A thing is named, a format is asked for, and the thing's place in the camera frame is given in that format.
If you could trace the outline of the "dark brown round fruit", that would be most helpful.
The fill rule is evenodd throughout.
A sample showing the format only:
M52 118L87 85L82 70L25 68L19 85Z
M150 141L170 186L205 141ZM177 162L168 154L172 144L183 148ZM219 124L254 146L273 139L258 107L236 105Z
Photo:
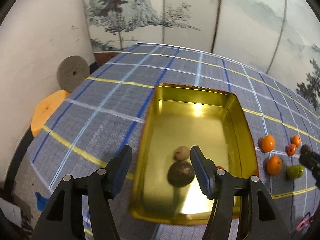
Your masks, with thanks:
M300 148L301 154L306 154L306 153L310 153L310 152L312 152L312 148L309 145L304 144L301 146L301 148Z

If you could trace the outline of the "green tomato large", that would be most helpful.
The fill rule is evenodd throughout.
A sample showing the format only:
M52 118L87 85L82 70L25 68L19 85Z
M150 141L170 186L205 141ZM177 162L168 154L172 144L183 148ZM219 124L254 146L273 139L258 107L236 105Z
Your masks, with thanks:
M289 180L295 180L299 177L300 167L299 165L293 165L287 168L286 176Z

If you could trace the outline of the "small orange mandarin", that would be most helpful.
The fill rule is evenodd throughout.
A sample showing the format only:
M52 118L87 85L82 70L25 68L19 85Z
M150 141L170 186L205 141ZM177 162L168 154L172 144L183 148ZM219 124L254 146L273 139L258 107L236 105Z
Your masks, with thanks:
M294 135L291 138L291 143L295 144L296 148L299 148L301 146L301 144L302 144L300 136L299 135Z

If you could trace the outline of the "dark brown passion fruit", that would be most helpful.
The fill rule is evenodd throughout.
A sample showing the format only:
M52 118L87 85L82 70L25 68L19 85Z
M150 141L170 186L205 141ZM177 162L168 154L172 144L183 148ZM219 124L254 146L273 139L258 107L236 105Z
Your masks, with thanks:
M167 174L168 182L174 187L185 187L189 185L195 177L195 172L191 164L186 161L174 162Z

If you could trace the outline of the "tan longan fruit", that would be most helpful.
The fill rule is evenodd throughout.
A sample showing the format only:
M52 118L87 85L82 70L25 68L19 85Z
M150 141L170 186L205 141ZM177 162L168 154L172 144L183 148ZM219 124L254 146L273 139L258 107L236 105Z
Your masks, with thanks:
M185 161L190 157L190 150L187 146L180 146L174 150L173 159L176 161Z

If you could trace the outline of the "green tomato small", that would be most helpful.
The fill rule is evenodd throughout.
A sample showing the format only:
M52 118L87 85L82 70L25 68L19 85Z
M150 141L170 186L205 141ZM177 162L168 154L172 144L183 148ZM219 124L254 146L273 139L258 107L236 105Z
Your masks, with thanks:
M304 174L304 166L302 164L298 165L298 177L297 178L301 178Z

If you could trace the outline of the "blue tape scrap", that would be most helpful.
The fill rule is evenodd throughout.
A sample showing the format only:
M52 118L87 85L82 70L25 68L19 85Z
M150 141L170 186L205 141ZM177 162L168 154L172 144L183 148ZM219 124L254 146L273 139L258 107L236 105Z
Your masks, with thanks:
M43 212L49 199L48 198L45 198L43 197L39 192L35 192L35 197L36 197L36 206L37 206L37 209L40 211L40 212Z

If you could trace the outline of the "gold toffee tin tray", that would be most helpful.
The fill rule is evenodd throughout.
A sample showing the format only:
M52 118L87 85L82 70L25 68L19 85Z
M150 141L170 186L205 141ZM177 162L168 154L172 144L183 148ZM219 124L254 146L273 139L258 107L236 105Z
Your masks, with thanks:
M129 212L153 223L195 225L208 221L213 201L197 180L182 188L167 179L174 150L199 146L231 175L258 175L254 141L235 94L177 84L156 87L138 148Z

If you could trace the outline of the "orange round wooden stool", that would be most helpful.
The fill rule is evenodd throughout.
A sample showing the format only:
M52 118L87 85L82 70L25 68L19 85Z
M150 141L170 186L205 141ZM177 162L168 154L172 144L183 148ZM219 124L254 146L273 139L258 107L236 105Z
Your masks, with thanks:
M59 90L44 98L36 107L31 120L31 133L36 137L52 114L58 109L63 101L69 96L66 90Z

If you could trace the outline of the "blue plaid tablecloth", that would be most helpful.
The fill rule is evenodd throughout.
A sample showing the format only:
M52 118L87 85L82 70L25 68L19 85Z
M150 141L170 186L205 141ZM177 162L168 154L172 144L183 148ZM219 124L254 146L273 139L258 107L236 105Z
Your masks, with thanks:
M298 157L284 152L294 134L319 150L319 117L313 107L274 78L204 51L137 43L76 88L29 146L31 166L48 191L53 192L66 174L84 177L104 167L125 144L136 151L154 88L160 83L234 93L253 139L273 135L272 154L287 165L298 163Z

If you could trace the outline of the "painted folding screen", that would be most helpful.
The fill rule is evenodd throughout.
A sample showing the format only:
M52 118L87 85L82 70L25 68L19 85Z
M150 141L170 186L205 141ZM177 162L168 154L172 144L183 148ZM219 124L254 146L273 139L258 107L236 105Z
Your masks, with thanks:
M319 18L306 0L84 0L95 51L137 42L244 63L319 109Z

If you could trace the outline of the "grey round millstone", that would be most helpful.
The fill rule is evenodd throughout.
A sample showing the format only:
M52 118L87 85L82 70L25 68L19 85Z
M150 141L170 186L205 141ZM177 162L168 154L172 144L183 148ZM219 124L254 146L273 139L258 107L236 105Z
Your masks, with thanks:
M61 89L71 93L90 75L88 63L80 56L64 59L57 69L57 81Z

